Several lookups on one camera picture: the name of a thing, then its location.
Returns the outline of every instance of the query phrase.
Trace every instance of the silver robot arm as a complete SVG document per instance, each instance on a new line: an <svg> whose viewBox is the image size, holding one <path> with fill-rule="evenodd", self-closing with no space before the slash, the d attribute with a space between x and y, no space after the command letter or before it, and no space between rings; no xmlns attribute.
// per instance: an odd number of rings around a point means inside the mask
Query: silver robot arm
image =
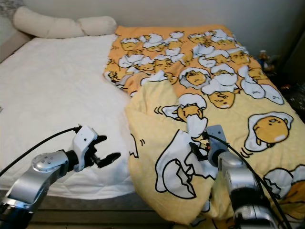
<svg viewBox="0 0 305 229"><path fill-rule="evenodd" d="M209 162L221 172L234 210L234 222L241 229L277 229L270 212L270 202L247 165L231 153L226 145L209 137L213 135L226 142L220 125L207 127L203 136L209 141Z"/></svg>
<svg viewBox="0 0 305 229"><path fill-rule="evenodd" d="M94 163L104 167L121 154L113 153L100 160L94 145L106 140L92 128L83 126L73 138L68 152L60 150L36 156L30 168L14 183L0 203L0 229L24 229L47 195L50 185L67 172L82 171Z"/></svg>

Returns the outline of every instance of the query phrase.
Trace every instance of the yellow blanket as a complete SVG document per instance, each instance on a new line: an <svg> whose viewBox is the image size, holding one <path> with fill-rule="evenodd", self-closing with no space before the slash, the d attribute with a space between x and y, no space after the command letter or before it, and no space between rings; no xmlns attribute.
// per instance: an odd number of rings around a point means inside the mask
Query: yellow blanket
<svg viewBox="0 0 305 229"><path fill-rule="evenodd" d="M116 34L104 76L133 97L129 169L152 208L190 227L228 227L217 223L233 215L224 181L189 147L207 155L201 133L220 124L285 213L305 216L305 125L226 27L120 26Z"/></svg>

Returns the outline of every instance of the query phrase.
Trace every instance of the white bolster pillow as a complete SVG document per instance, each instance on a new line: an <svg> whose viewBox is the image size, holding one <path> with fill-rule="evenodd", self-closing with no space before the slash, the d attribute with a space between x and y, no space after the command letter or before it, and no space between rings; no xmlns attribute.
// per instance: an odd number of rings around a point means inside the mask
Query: white bolster pillow
<svg viewBox="0 0 305 229"><path fill-rule="evenodd" d="M81 18L77 22L84 33L89 36L114 34L117 28L115 19L109 16Z"/></svg>
<svg viewBox="0 0 305 229"><path fill-rule="evenodd" d="M54 18L19 7L13 17L14 26L23 32L42 38L85 36L78 24L68 18Z"/></svg>

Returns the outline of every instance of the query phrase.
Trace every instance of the mattress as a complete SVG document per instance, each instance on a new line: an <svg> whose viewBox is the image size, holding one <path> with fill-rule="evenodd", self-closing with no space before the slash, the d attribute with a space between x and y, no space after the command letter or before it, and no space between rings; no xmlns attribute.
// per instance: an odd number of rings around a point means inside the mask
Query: mattress
<svg viewBox="0 0 305 229"><path fill-rule="evenodd" d="M133 139L124 113L130 99L102 78L113 39L35 38L0 65L0 169L58 131L89 125L108 137L96 146L96 155L121 157L103 169L68 173L48 195L102 199L134 191L127 167ZM74 135L61 135L26 156L1 177L0 189L8 189L36 155L68 150Z"/></svg>

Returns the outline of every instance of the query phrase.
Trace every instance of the orange blanket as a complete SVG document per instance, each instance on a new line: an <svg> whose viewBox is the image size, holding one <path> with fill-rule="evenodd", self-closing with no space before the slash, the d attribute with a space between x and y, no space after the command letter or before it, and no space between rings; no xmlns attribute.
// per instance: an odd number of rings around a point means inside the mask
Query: orange blanket
<svg viewBox="0 0 305 229"><path fill-rule="evenodd" d="M226 27L120 26L116 34L104 75L133 96L129 169L148 204L198 227L207 227L205 218L232 217L217 168L188 145L207 155L201 133L220 124L285 212L304 217L305 125Z"/></svg>

